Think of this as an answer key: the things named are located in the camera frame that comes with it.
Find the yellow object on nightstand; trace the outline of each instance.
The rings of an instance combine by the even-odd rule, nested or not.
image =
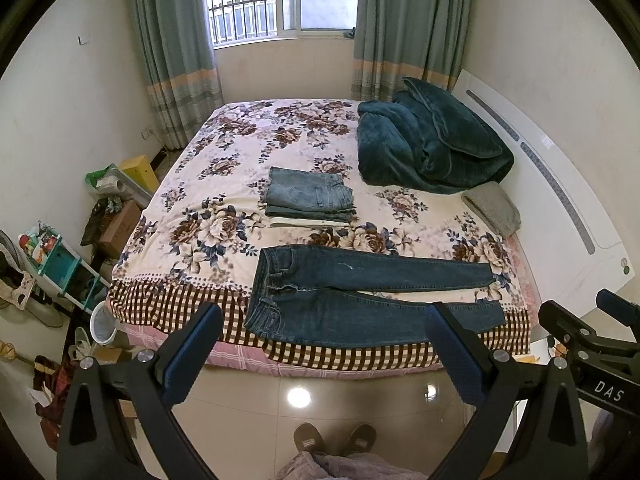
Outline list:
[[[120,169],[151,193],[155,193],[160,186],[146,155],[135,156],[123,161],[120,164]]]

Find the floral blanket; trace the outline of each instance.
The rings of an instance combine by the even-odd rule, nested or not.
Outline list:
[[[507,323],[482,335],[491,348],[529,350],[530,315],[510,244],[460,196],[374,187],[358,173],[357,102],[270,100],[216,110],[161,184],[113,271],[110,307],[123,322],[180,329],[205,300],[224,311],[221,340],[261,348],[289,365],[387,370],[436,362],[427,343],[327,349],[263,340],[242,323],[260,248],[322,244],[401,256],[489,262],[487,288],[385,294],[408,301],[500,300]],[[340,173],[357,217],[332,230],[270,227],[262,202],[271,166]]]

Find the headboard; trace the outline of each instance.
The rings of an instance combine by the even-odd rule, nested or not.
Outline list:
[[[516,234],[540,298],[583,316],[601,288],[615,292],[635,275],[602,204],[553,141],[498,92],[463,70],[453,95],[515,156],[500,184],[520,210]]]

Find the curtain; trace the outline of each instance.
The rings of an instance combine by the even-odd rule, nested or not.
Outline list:
[[[471,0],[358,0],[351,97],[388,101],[404,76],[451,90]]]
[[[184,148],[224,104],[206,0],[130,0],[130,7],[164,143]]]

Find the metal bolt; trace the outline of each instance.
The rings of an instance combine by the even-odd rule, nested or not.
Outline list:
[[[566,359],[564,357],[554,357],[554,364],[556,365],[556,368],[563,370],[566,368]]]
[[[144,350],[141,350],[140,352],[138,352],[138,361],[142,362],[142,363],[148,363],[149,361],[151,361],[151,359],[153,359],[155,357],[156,353],[151,349],[151,348],[145,348]]]
[[[496,350],[494,352],[494,359],[496,361],[500,361],[501,363],[505,363],[509,360],[510,356],[508,352],[505,352],[504,350]]]
[[[80,361],[80,367],[82,368],[82,370],[88,370],[93,365],[94,365],[93,357],[85,357],[84,359],[82,359],[82,361]]]

